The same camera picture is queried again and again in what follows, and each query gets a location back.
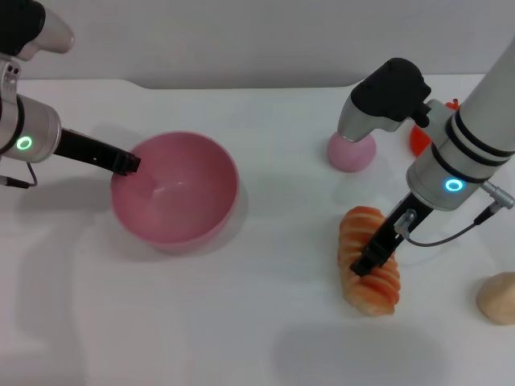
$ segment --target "blue led light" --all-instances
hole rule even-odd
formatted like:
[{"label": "blue led light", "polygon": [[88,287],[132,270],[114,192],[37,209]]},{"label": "blue led light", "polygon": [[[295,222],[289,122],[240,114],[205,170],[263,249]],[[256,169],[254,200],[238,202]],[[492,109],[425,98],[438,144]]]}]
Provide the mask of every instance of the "blue led light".
[{"label": "blue led light", "polygon": [[461,191],[464,187],[464,182],[459,179],[448,179],[445,182],[445,188],[448,191]]}]

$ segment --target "beige round toy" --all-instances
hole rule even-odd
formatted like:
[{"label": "beige round toy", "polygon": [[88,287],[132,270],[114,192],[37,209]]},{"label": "beige round toy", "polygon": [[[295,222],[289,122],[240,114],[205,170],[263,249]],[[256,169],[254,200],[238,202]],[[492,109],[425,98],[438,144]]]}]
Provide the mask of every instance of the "beige round toy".
[{"label": "beige round toy", "polygon": [[477,294],[481,312],[497,324],[515,324],[515,272],[490,277]]}]

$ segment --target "white wall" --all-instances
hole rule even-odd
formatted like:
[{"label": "white wall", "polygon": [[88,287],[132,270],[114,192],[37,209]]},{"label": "white wall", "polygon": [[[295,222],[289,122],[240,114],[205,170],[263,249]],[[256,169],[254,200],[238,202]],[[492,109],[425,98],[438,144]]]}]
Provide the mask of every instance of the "white wall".
[{"label": "white wall", "polygon": [[40,0],[76,33],[26,78],[150,88],[350,84],[402,56],[422,72],[485,72],[515,35],[514,0]]}]

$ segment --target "pink bowl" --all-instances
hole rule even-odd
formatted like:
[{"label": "pink bowl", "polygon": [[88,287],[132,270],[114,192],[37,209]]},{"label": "pink bowl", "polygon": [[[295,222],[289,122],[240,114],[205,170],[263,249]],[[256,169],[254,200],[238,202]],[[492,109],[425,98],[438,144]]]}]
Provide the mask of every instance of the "pink bowl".
[{"label": "pink bowl", "polygon": [[222,146],[197,133],[172,132],[140,143],[137,173],[113,175],[114,213],[157,249],[185,252],[212,239],[236,205],[240,179]]}]

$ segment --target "orange toy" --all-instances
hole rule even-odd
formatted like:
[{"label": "orange toy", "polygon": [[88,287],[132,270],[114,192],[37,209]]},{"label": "orange toy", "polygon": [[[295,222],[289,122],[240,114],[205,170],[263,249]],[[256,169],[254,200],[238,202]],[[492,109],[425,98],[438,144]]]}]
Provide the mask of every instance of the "orange toy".
[{"label": "orange toy", "polygon": [[[445,105],[454,110],[459,108],[459,102],[457,99],[454,99],[452,102],[447,102]],[[415,157],[422,154],[430,143],[431,140],[427,137],[426,133],[424,133],[417,125],[413,126],[410,134],[410,147],[413,154],[415,154]]]},{"label": "orange toy", "polygon": [[368,316],[391,315],[399,301],[401,283],[394,255],[363,277],[350,269],[384,220],[374,207],[355,207],[340,222],[338,266],[344,298]]}]

